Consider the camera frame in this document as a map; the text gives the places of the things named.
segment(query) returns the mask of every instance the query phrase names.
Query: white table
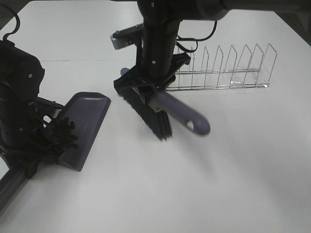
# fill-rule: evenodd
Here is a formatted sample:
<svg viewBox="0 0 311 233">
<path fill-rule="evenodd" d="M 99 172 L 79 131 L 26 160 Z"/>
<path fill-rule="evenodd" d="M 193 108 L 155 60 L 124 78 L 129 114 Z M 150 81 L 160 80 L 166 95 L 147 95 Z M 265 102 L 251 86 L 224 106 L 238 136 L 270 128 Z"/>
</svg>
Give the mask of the white table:
<svg viewBox="0 0 311 233">
<path fill-rule="evenodd" d="M 206 42 L 211 53 L 272 43 L 271 89 L 174 93 L 212 131 L 197 137 L 172 119 L 167 142 L 112 85 L 134 64 L 135 48 L 114 51 L 109 39 L 141 22 L 134 2 L 34 1 L 19 15 L 10 39 L 42 61 L 40 96 L 65 104 L 98 91 L 112 103 L 83 171 L 41 165 L 2 214 L 1 233 L 310 232 L 311 48 L 277 15 L 232 11 Z M 187 21 L 180 34 L 211 27 Z"/>
</svg>

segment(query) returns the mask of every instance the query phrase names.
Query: black bristles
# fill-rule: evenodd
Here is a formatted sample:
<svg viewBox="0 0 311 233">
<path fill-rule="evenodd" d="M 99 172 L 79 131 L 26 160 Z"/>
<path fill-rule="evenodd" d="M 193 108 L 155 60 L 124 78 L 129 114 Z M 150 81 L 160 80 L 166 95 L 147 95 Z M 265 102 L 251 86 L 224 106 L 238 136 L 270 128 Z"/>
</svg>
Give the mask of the black bristles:
<svg viewBox="0 0 311 233">
<path fill-rule="evenodd" d="M 172 136 L 172 129 L 166 112 L 156 113 L 149 105 L 140 100 L 139 95 L 132 88 L 119 90 L 118 94 L 132 106 L 160 140 L 166 140 Z"/>
</svg>

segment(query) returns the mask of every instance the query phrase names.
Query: wire dish rack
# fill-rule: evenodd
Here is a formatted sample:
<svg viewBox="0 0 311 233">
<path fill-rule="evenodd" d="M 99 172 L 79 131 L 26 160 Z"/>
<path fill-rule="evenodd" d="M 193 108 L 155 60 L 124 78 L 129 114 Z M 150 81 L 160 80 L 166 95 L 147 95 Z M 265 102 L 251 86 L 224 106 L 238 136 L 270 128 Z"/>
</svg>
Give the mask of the wire dish rack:
<svg viewBox="0 0 311 233">
<path fill-rule="evenodd" d="M 206 46 L 201 59 L 195 57 L 196 53 L 189 54 L 190 64 L 176 73 L 168 91 L 269 87 L 277 57 L 271 44 L 265 52 L 258 44 L 253 50 L 245 45 L 240 55 L 231 45 L 227 56 L 218 46 L 212 61 Z"/>
</svg>

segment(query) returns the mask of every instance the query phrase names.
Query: wire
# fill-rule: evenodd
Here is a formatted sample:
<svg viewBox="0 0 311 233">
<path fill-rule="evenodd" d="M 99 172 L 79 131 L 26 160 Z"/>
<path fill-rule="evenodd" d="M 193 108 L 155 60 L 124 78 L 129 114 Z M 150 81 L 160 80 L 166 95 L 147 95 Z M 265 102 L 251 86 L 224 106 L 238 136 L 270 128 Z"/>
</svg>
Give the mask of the wire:
<svg viewBox="0 0 311 233">
<path fill-rule="evenodd" d="M 177 45 L 177 47 L 179 47 L 179 48 L 180 48 L 181 50 L 183 50 L 184 52 L 195 52 L 195 51 L 197 51 L 197 49 L 198 49 L 198 42 L 202 42 L 202 41 L 206 41 L 206 40 L 210 39 L 210 38 L 214 35 L 214 33 L 215 33 L 215 31 L 216 31 L 216 28 L 217 28 L 217 21 L 214 22 L 214 27 L 213 27 L 213 30 L 212 30 L 212 32 L 210 33 L 210 35 L 207 36 L 207 37 L 205 37 L 205 38 L 202 38 L 202 39 L 183 38 L 183 37 L 181 37 L 181 36 L 178 35 L 178 36 L 177 36 L 177 39 L 176 39 L 176 45 Z M 189 50 L 189 49 L 183 47 L 183 46 L 182 46 L 179 42 L 177 42 L 177 41 L 194 41 L 194 42 L 196 43 L 196 48 L 195 48 L 194 50 Z"/>
<path fill-rule="evenodd" d="M 9 12 L 11 12 L 12 15 L 13 15 L 13 16 L 15 17 L 15 19 L 16 19 L 16 26 L 15 26 L 14 30 L 13 30 L 11 33 L 7 33 L 7 34 L 5 34 L 5 35 L 3 36 L 3 41 L 7 41 L 7 40 L 8 40 L 8 36 L 13 35 L 13 34 L 15 34 L 15 33 L 18 32 L 19 27 L 20 27 L 20 19 L 19 19 L 19 17 L 18 17 L 18 14 L 17 14 L 14 10 L 12 10 L 10 7 L 8 7 L 7 5 L 0 3 L 0 6 L 4 7 L 4 8 L 7 9 Z"/>
</svg>

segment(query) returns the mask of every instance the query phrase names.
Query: black cable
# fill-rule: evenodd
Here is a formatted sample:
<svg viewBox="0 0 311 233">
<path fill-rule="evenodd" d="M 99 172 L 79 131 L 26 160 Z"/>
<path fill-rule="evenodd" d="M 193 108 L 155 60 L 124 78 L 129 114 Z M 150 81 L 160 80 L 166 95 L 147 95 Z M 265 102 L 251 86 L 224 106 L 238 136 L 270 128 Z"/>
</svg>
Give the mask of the black cable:
<svg viewBox="0 0 311 233">
<path fill-rule="evenodd" d="M 13 35 L 13 34 L 15 34 L 15 33 L 18 32 L 19 27 L 20 27 L 20 19 L 19 19 L 19 17 L 18 17 L 18 14 L 17 14 L 14 10 L 12 10 L 12 8 L 10 8 L 10 7 L 8 7 L 7 5 L 2 4 L 2 3 L 0 3 L 0 6 L 4 7 L 4 8 L 7 9 L 9 12 L 11 12 L 12 15 L 13 15 L 13 16 L 15 17 L 15 19 L 16 19 L 16 26 L 15 26 L 14 30 L 13 30 L 11 33 L 7 33 L 7 34 L 5 34 L 5 35 L 3 36 L 3 41 L 7 41 L 7 40 L 8 40 L 8 36 Z"/>
<path fill-rule="evenodd" d="M 213 30 L 212 32 L 210 33 L 209 36 L 205 37 L 205 38 L 202 38 L 202 39 L 195 39 L 195 38 L 183 38 L 183 37 L 180 37 L 179 35 L 177 36 L 177 39 L 176 39 L 176 45 L 181 49 L 183 50 L 184 52 L 195 52 L 197 49 L 198 49 L 198 42 L 202 42 L 202 41 L 206 41 L 208 39 L 210 39 L 215 31 L 216 31 L 216 28 L 217 28 L 217 21 L 214 22 L 214 27 L 213 27 Z M 189 49 L 186 49 L 185 47 L 183 47 L 179 42 L 177 41 L 194 41 L 196 43 L 196 49 L 194 50 L 189 50 Z"/>
</svg>

